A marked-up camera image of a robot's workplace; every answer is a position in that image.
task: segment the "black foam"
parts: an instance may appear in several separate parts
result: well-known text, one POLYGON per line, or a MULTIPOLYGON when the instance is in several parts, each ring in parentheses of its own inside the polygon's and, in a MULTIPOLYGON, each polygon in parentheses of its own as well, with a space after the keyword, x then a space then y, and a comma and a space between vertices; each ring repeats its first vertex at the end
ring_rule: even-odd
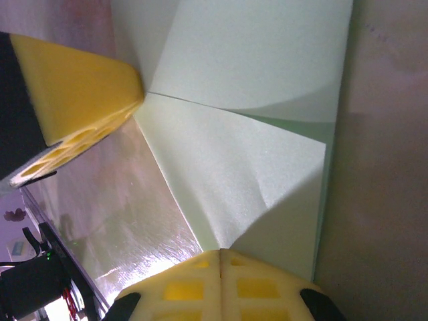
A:
POLYGON ((46 148, 10 36, 0 32, 0 180, 46 148))

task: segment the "red wire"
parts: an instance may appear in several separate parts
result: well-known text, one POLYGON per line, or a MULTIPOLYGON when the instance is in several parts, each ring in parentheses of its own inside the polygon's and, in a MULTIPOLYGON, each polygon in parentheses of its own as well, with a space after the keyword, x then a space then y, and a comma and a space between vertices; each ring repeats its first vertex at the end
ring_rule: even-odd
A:
POLYGON ((62 297, 67 303, 68 311, 70 311, 70 316, 72 316, 74 321, 78 321, 78 312, 76 305, 74 304, 74 300, 72 295, 70 294, 70 290, 65 288, 62 292, 62 297))

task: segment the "black rubber tip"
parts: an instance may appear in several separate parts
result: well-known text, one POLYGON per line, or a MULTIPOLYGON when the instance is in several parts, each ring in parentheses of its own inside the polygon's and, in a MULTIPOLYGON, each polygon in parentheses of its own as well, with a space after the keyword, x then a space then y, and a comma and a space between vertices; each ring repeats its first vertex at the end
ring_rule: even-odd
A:
POLYGON ((102 321, 129 321, 140 298, 141 294, 135 292, 114 301, 102 321))
POLYGON ((303 289, 300 296, 308 307, 315 321, 346 321, 333 301, 313 289, 303 289))

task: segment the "black cable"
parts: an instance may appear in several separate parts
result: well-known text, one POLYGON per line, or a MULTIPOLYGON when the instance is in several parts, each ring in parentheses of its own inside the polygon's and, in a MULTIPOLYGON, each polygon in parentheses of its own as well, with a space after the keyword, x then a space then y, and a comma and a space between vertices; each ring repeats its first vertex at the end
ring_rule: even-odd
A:
POLYGON ((19 262, 0 262, 0 267, 8 267, 13 268, 15 266, 18 266, 19 264, 31 261, 32 259, 35 259, 40 254, 40 243, 39 241, 34 237, 34 235, 31 233, 28 227, 24 227, 22 229, 22 232, 24 233, 25 238, 29 242, 29 244, 34 248, 35 251, 35 257, 31 259, 27 259, 25 261, 19 261, 19 262))

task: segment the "yellow foam block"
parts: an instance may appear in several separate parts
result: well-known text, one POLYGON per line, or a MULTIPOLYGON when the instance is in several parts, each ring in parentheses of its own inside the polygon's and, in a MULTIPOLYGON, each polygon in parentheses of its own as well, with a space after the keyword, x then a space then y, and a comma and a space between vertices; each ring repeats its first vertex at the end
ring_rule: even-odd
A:
POLYGON ((116 130, 140 106, 138 72, 96 54, 11 35, 49 154, 11 179, 20 185, 49 173, 116 130))
POLYGON ((130 321, 309 321, 300 297, 320 289, 293 274, 232 250, 205 252, 126 288, 138 292, 130 321))

